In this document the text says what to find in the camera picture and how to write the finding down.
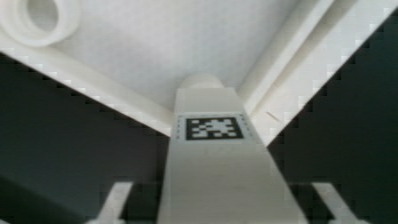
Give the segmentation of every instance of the black and white square pattern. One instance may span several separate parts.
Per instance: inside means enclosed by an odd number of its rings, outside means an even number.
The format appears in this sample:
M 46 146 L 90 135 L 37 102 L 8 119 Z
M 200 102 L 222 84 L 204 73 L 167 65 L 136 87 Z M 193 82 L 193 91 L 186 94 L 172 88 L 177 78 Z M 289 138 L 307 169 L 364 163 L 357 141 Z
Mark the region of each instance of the black and white square pattern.
M 241 129 L 234 117 L 188 118 L 186 140 L 241 139 Z

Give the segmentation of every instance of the white bracket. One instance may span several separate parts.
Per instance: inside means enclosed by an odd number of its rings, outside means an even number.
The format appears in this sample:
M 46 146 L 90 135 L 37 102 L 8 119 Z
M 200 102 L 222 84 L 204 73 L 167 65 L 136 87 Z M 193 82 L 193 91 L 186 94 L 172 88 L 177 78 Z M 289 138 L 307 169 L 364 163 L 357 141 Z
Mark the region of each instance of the white bracket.
M 312 186 L 335 218 L 328 224 L 369 224 L 364 220 L 357 219 L 332 184 L 312 183 Z
M 119 217 L 131 187 L 131 182 L 117 182 L 113 184 L 97 218 L 85 224 L 124 224 L 124 220 L 120 220 Z

